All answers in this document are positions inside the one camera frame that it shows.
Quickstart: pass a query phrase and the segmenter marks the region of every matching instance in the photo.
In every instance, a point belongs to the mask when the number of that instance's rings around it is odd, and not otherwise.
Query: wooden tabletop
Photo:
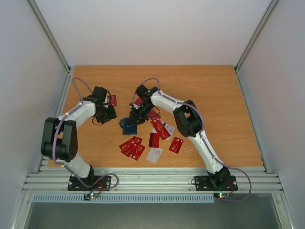
[[[92,89],[101,86],[117,97],[116,119],[103,126],[93,125],[92,120],[88,119],[78,129],[78,152],[94,167],[204,167],[193,144],[177,129],[173,136],[185,140],[179,154],[168,150],[172,136],[170,141],[160,140],[163,153],[156,164],[146,160],[150,151],[149,134],[153,129],[150,122],[138,126],[137,136],[143,139],[142,144],[146,147],[139,161],[120,152],[119,145],[131,136],[122,135],[119,120],[129,116],[129,103],[136,88],[150,77],[159,79],[160,88],[166,94],[180,100],[194,101],[203,114],[209,141],[227,165],[262,166],[233,66],[76,66],[73,76],[82,78]],[[81,82],[77,82],[77,86],[82,96],[90,94]],[[145,86],[151,88],[156,86],[156,82],[147,82]],[[69,111],[78,101],[71,84],[63,111]],[[160,110],[161,120],[176,127],[173,115]]]

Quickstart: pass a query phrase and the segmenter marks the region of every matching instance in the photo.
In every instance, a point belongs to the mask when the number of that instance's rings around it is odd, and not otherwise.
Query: white wall
[[[0,228],[9,228],[65,70],[25,0],[0,7]]]
[[[36,0],[70,65],[236,65],[270,0]]]
[[[240,73],[262,151],[305,225],[305,1],[281,0]]]

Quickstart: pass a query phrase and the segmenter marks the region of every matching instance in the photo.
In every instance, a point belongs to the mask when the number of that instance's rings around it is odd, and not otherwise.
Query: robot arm
[[[177,100],[161,90],[158,91],[156,87],[148,90],[144,85],[140,85],[136,90],[136,94],[142,99],[142,103],[140,106],[131,104],[132,110],[129,116],[130,125],[138,125],[148,120],[147,114],[154,106],[162,107],[172,113],[178,131],[195,145],[204,160],[212,184],[215,188],[221,187],[230,176],[230,172],[228,168],[216,161],[217,159],[222,162],[211,146],[205,131],[201,131],[203,124],[199,115],[195,110],[187,106],[189,104],[196,107],[195,104],[191,100]]]
[[[47,118],[44,124],[41,153],[65,167],[73,176],[88,178],[94,176],[93,168],[78,154],[77,129],[90,117],[98,123],[116,118],[115,109],[109,105],[107,90],[95,87],[92,95],[85,97],[72,110],[57,118]],[[53,143],[56,137],[55,158]]]

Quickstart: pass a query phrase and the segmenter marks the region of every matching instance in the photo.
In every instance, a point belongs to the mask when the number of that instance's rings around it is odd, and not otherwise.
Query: gray wall
[[[240,70],[271,172],[305,225],[305,1],[281,0]]]
[[[25,176],[40,157],[64,68],[27,1],[0,7],[0,228],[9,227]]]
[[[36,0],[70,65],[235,65],[270,0]]]

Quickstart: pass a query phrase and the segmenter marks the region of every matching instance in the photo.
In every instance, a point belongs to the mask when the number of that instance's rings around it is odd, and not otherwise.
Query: white card
[[[169,136],[166,140],[170,140],[172,135],[173,135],[173,132],[175,131],[175,127],[173,127],[172,125],[168,125],[167,123],[164,124],[164,127],[165,129],[167,129],[167,131],[169,132],[169,134],[171,136]]]
[[[146,159],[156,164],[162,151],[163,149],[161,148],[151,148]]]

